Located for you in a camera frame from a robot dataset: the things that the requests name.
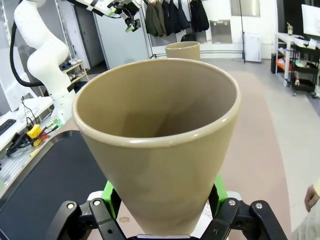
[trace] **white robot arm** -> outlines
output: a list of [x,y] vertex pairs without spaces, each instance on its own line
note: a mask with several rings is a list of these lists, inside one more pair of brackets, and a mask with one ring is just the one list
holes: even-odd
[[124,19],[126,31],[136,31],[141,25],[135,15],[142,7],[142,0],[67,0],[68,2],[86,8],[100,16]]
[[[64,121],[71,118],[71,108],[75,97],[75,91],[69,90],[71,81],[59,65],[68,57],[68,47],[53,35],[41,16],[38,8],[46,0],[20,0],[14,11],[15,24],[12,27],[11,49],[13,50],[15,39],[15,27],[20,31],[26,44],[37,49],[28,59],[27,68],[31,75],[37,78],[38,83],[23,82],[17,76],[13,54],[10,53],[11,68],[18,82],[25,87],[44,85],[53,99],[54,111],[52,117],[59,117]],[[86,8],[100,16],[110,18],[122,18],[126,25],[126,31],[136,31],[140,27],[139,19],[134,16],[142,6],[142,0],[68,0],[79,7]]]

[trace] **white air purifier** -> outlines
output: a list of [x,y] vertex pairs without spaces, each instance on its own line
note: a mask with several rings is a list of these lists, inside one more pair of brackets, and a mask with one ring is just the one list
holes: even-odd
[[261,37],[256,33],[244,34],[245,60],[248,62],[261,63]]

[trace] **keyboard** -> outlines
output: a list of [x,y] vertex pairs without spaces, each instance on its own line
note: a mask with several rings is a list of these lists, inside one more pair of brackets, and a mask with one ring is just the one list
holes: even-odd
[[15,119],[8,119],[2,125],[0,125],[0,136],[7,131],[13,124],[15,124],[17,120]]

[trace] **window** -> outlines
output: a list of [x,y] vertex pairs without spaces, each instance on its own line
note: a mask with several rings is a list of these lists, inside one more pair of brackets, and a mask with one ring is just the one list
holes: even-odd
[[260,17],[260,2],[259,0],[230,0],[231,15],[246,17]]

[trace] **monitor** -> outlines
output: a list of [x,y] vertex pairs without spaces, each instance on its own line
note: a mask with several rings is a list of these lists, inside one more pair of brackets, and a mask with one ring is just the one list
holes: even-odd
[[302,4],[303,33],[320,37],[320,7]]

